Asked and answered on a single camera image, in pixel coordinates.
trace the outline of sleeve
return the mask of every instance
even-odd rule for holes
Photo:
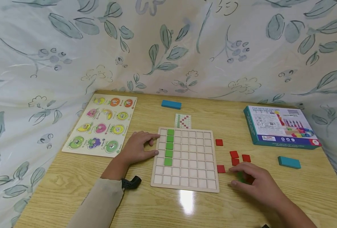
[[[67,228],[107,228],[123,198],[121,180],[98,179]]]

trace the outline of floral fabric backdrop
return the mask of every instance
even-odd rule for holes
[[[0,0],[0,228],[96,89],[295,105],[337,172],[337,0]]]

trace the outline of game box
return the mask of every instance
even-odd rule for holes
[[[300,109],[247,106],[243,112],[255,145],[299,149],[322,146]]]

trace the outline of teal wooden block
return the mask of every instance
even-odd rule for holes
[[[283,156],[278,156],[277,159],[279,159],[279,165],[281,166],[286,166],[286,167],[296,168],[296,169],[301,168],[300,162],[297,159],[287,158]]]

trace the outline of fruit puzzle board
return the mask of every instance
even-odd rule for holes
[[[160,127],[151,186],[219,192],[213,132]]]
[[[114,158],[122,149],[137,98],[94,94],[62,151]]]

